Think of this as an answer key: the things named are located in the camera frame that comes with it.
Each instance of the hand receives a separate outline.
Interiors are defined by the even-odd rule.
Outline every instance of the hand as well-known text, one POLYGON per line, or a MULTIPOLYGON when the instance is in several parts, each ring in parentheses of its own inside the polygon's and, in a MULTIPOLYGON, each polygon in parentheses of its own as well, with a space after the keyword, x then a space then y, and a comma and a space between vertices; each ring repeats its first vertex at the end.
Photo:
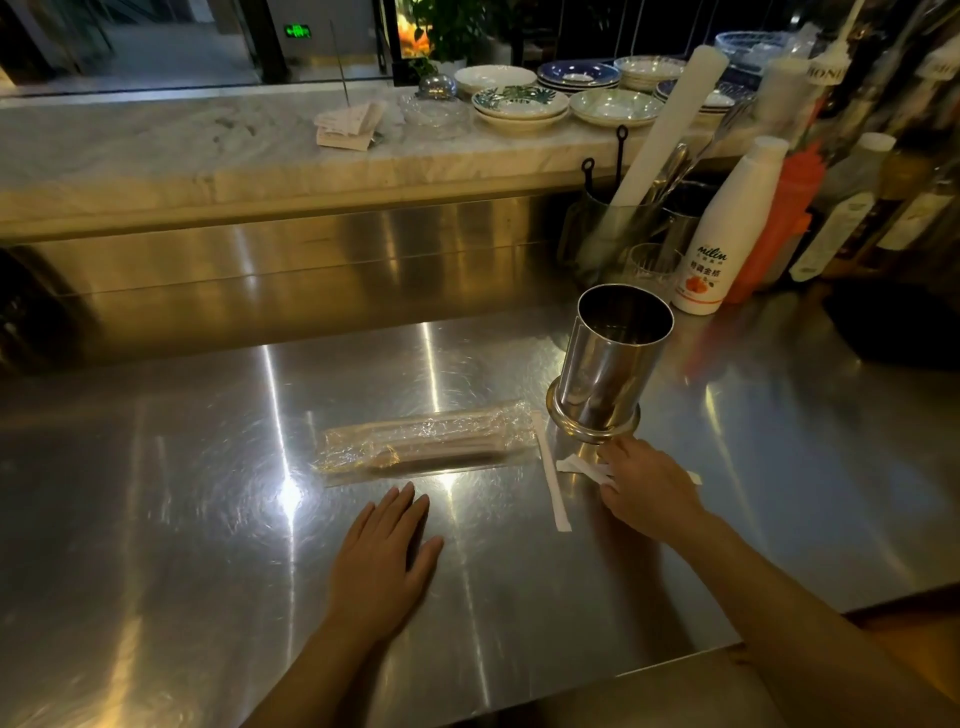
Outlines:
POLYGON ((645 440, 617 437, 599 452, 616 483, 601 485, 600 498, 633 530, 670 544, 707 514, 686 471, 645 440))
POLYGON ((330 571, 325 621, 366 648, 390 637, 410 614, 437 565, 444 539, 420 547, 407 571, 407 548, 430 505, 420 496, 411 505, 414 484, 391 488, 376 507, 367 503, 347 532, 330 571))

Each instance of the bottle label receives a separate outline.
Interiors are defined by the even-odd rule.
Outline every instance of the bottle label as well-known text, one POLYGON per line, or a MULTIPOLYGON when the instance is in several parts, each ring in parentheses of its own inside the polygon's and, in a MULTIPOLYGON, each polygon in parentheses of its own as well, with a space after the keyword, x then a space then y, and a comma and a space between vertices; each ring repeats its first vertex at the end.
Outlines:
POLYGON ((820 86, 843 83, 847 69, 850 68, 850 59, 846 56, 840 59, 825 58, 826 55, 822 54, 810 61, 810 66, 806 69, 808 83, 820 86))
POLYGON ((925 192, 908 207, 900 219, 893 224, 880 241, 878 248, 885 251, 905 250, 914 240, 920 237, 940 211, 953 200, 951 195, 934 195, 925 192))
POLYGON ((847 238, 863 222, 875 201, 873 192, 860 192, 835 207, 820 232, 790 267, 790 278, 799 283, 823 273, 847 238))
POLYGON ((852 260, 857 253, 863 250, 867 241, 871 240, 890 221, 890 218, 897 213, 902 205, 903 200, 877 200, 874 206, 870 208, 867 216, 856 226, 856 230, 843 241, 843 245, 840 246, 840 250, 834 257, 839 260, 852 260))
POLYGON ((944 58, 942 54, 934 52, 927 54, 915 75, 930 81, 952 81, 958 70, 960 65, 953 58, 944 58))
POLYGON ((674 293, 694 303, 720 303, 730 288, 728 280, 720 285, 726 264, 727 255, 720 248, 691 245, 680 264, 674 293))

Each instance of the stainless steel cup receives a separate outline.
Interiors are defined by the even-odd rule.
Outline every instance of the stainless steel cup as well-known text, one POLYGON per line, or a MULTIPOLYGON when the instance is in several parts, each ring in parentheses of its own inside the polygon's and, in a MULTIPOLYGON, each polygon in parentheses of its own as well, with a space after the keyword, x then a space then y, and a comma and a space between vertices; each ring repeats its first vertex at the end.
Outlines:
POLYGON ((577 302, 564 367, 546 393, 550 417, 567 434, 599 444, 633 432, 637 401, 673 330, 673 311, 623 283, 594 286, 577 302))

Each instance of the stainless steel counter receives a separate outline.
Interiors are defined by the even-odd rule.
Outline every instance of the stainless steel counter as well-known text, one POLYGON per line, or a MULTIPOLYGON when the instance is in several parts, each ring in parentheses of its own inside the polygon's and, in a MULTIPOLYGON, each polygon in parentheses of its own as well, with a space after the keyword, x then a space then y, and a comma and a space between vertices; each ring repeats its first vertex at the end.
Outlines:
MULTIPOLYGON (((392 485, 325 489, 318 433, 542 408, 570 320, 533 308, 0 383, 0 724, 237 724, 317 625, 354 513, 392 485)), ((679 314, 640 434, 846 611, 960 581, 958 385, 861 365, 787 294, 679 314)), ((561 475, 572 533, 539 461, 415 480, 447 546, 358 682, 357 722, 443 724, 737 639, 582 477, 561 475)))

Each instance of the bowl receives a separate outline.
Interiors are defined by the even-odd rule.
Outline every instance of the bowl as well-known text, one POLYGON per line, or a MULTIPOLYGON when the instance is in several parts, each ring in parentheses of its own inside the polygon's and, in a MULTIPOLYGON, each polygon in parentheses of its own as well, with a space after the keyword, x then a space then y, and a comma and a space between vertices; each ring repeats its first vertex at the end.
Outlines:
POLYGON ((783 53, 788 33, 731 31, 720 33, 713 45, 730 59, 730 65, 747 73, 762 74, 772 59, 783 53))
POLYGON ((554 87, 583 90, 615 84, 620 80, 620 71, 606 63, 552 61, 537 69, 537 78, 554 87))
POLYGON ((471 65, 461 68, 454 76, 457 85, 468 95, 485 88, 500 85, 530 85, 537 82, 537 74, 517 65, 471 65))
POLYGON ((660 99, 622 88, 580 91, 570 99, 574 116, 598 127, 641 127, 652 123, 662 109, 660 99))
POLYGON ((668 56, 626 56, 613 62, 620 71, 621 85, 629 82, 631 86, 644 85, 653 88, 660 81, 679 79, 684 72, 686 61, 668 56))
POLYGON ((483 119, 485 123, 490 124, 496 130, 503 133, 539 132, 563 121, 568 116, 566 109, 556 116, 547 116, 545 119, 502 119, 498 116, 489 116, 481 113, 477 109, 474 110, 474 113, 483 119))
POLYGON ((545 119, 564 113, 570 100, 552 88, 533 85, 506 85, 473 94, 473 107, 500 119, 545 119))
MULTIPOLYGON (((654 98, 666 101, 675 85, 677 85, 676 81, 661 81, 654 90, 654 98)), ((750 99, 754 96, 756 96, 756 93, 746 86, 721 81, 700 107, 700 113, 725 114, 738 101, 750 99)))

